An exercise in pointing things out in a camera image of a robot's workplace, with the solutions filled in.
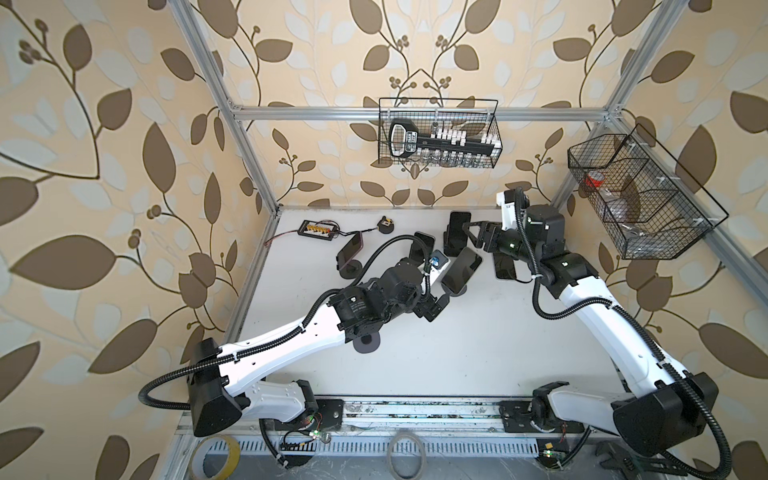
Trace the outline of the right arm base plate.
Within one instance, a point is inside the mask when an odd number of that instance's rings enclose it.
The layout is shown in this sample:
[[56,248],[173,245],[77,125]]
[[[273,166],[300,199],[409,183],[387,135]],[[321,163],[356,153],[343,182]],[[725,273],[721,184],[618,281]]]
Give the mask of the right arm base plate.
[[503,400],[499,406],[499,415],[505,433],[515,434],[581,434],[586,428],[578,422],[555,421],[539,426],[534,422],[530,400]]

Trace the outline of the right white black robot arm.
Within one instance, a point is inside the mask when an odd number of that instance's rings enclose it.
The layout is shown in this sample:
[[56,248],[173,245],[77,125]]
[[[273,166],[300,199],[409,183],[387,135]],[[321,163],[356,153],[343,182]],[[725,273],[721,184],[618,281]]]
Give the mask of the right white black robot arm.
[[[719,395],[705,373],[692,374],[669,355],[611,294],[596,269],[565,247],[561,228],[548,217],[533,218],[521,188],[496,196],[498,222],[478,222],[472,243],[487,252],[524,262],[532,274],[532,306],[547,321],[579,319],[607,352],[627,384],[622,395],[586,391],[566,381],[534,391],[531,424],[541,431],[577,422],[619,436],[634,452],[662,456],[677,470],[699,479],[725,479],[733,466],[726,435],[712,408]],[[672,448],[704,431],[717,445],[710,471],[685,463]]]

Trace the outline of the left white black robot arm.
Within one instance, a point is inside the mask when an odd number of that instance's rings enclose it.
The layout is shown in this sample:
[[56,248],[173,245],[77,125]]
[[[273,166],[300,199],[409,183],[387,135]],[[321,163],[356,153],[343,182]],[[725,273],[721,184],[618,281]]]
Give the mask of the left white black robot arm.
[[316,352],[374,336],[403,314],[433,321],[448,305],[448,295],[436,296],[432,286],[450,259],[415,235],[405,239],[421,251],[422,261],[403,258],[378,277],[367,275],[372,264],[366,262],[349,285],[323,292],[300,319],[236,343],[204,340],[188,366],[143,386],[139,401],[189,412],[198,438],[243,418],[310,423],[318,406],[309,383],[270,383],[270,374]]

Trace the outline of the dark round stand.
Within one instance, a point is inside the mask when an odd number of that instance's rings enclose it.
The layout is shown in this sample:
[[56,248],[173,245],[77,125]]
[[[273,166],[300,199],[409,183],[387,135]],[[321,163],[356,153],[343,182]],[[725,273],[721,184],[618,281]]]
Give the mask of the dark round stand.
[[360,354],[370,354],[380,347],[381,336],[379,332],[364,334],[361,337],[354,339],[352,344],[356,352]]

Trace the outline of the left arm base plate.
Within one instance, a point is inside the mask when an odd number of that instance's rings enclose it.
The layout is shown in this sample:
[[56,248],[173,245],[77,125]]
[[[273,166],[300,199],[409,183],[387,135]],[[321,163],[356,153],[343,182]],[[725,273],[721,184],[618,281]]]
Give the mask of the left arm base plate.
[[296,419],[283,423],[275,419],[267,419],[266,425],[275,431],[338,431],[343,422],[345,402],[340,398],[319,399],[310,404],[309,408]]

